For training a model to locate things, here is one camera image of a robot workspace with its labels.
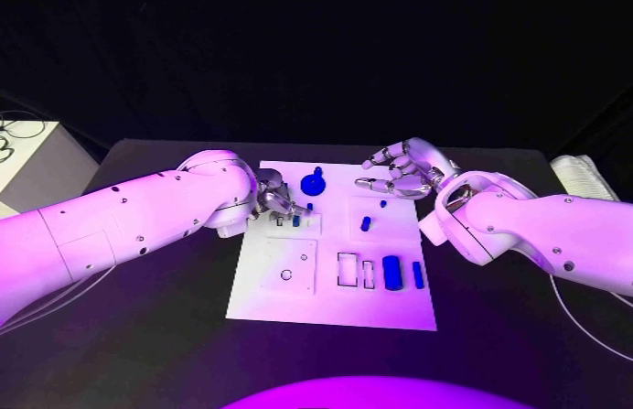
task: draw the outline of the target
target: white board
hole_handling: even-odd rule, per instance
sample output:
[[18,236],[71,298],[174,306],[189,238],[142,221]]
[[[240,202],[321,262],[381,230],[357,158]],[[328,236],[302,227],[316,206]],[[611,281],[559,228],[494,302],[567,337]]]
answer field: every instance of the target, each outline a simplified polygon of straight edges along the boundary
[[[388,168],[270,161],[260,167],[282,172],[293,200],[303,207],[313,203],[315,214],[302,218],[300,227],[292,221],[279,226],[269,212],[250,221],[227,317],[437,330],[414,202],[373,193],[354,183],[361,177],[390,179]],[[324,169],[326,190],[311,197],[300,182],[316,167]],[[365,216],[373,218],[370,231],[361,230]],[[400,258],[404,288],[397,291],[386,289],[387,255]],[[422,263],[424,288],[416,286],[414,261]]]

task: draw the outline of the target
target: blue object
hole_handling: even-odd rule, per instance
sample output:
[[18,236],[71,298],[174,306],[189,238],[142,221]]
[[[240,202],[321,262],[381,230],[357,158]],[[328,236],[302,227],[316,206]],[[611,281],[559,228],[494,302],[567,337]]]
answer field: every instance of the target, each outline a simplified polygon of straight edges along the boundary
[[364,232],[370,231],[370,223],[373,222],[373,219],[370,217],[364,218],[364,224],[361,225],[361,230]]
[[390,255],[383,258],[383,273],[386,274],[386,288],[393,291],[403,290],[403,273],[397,256]]
[[302,179],[302,191],[308,196],[318,196],[326,189],[326,181],[324,180],[324,170],[315,168],[315,174],[309,174]]
[[413,262],[413,276],[416,278],[416,287],[424,288],[423,267],[420,266],[420,261]]

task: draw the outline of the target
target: black table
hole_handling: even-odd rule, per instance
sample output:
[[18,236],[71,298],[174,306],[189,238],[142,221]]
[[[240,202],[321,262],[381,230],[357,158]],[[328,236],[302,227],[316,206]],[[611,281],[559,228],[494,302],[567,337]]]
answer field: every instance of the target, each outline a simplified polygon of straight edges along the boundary
[[[165,169],[204,149],[260,160],[360,163],[378,147],[126,140],[89,190]],[[465,169],[499,171],[540,196],[564,192],[536,151],[446,148]],[[432,200],[419,202],[419,216]],[[424,238],[439,332],[224,318],[241,237],[194,236],[123,264],[45,319],[0,338],[0,407],[220,407],[282,384],[342,375],[422,377],[538,407],[626,407],[633,363],[595,344],[549,276],[518,254],[481,267]],[[561,281],[585,325],[633,353],[633,310]]]

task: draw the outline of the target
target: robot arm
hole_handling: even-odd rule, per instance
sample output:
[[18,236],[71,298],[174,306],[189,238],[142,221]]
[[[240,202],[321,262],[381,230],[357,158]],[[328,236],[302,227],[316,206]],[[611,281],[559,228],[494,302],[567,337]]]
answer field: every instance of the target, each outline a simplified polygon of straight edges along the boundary
[[[282,185],[277,171],[264,174]],[[267,182],[233,152],[204,151],[174,171],[2,220],[0,324],[57,289],[204,226],[227,238],[247,231],[253,213],[309,213]]]
[[[397,145],[410,145],[410,150],[399,150]],[[414,145],[426,150],[422,166],[420,148],[412,153]],[[391,158],[394,180],[358,179],[357,185],[406,199],[426,197],[432,188],[439,192],[436,209],[420,221],[436,245],[449,241],[481,265],[515,250],[550,274],[633,296],[633,205],[566,195],[538,198],[504,174],[462,174],[433,145],[417,138],[381,150],[364,167]]]

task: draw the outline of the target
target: robotic hand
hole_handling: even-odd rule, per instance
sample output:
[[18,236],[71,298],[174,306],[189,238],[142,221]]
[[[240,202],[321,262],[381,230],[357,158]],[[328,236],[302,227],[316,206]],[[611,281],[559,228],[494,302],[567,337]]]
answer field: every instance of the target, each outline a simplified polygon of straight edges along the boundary
[[393,180],[360,178],[357,186],[401,199],[439,192],[420,221],[429,240],[450,241],[465,258],[485,265],[508,250],[553,275],[633,296],[633,205],[560,195],[538,198],[501,173],[462,173],[423,139],[386,147],[364,168],[393,160]]
[[227,238],[266,210],[309,215],[290,200],[282,174],[259,174],[236,153],[204,151],[174,171],[2,220],[0,325],[57,289],[204,226]]

